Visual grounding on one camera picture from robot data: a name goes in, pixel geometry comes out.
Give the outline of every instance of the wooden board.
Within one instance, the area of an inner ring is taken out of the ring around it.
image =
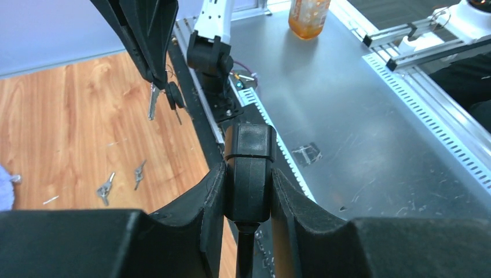
[[[179,125],[160,96],[149,121],[149,97],[127,53],[1,80],[0,164],[23,178],[14,208],[149,213],[198,183],[208,167],[190,117],[180,110]],[[134,169],[145,159],[135,191]],[[96,189],[113,171],[105,207]],[[220,272],[233,277],[236,244],[224,226]]]

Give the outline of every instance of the yellow object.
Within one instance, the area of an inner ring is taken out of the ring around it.
[[[288,24],[300,39],[313,39],[323,30],[331,0],[292,0]]]

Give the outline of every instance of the blue cloth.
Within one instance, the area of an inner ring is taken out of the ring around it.
[[[0,165],[0,211],[12,210],[14,205],[14,177]]]

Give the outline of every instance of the plastic bottle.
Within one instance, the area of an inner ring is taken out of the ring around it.
[[[331,0],[292,0],[288,24],[300,39],[317,37],[324,27]]]

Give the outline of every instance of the wooden table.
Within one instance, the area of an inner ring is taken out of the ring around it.
[[[167,58],[169,81],[177,80]],[[208,172],[190,117],[165,96],[147,118],[149,84],[127,53],[0,81],[0,164],[21,174],[15,209],[138,208],[150,213]],[[134,169],[146,159],[134,190]],[[116,172],[105,207],[96,189]],[[221,277],[236,244],[224,225]]]

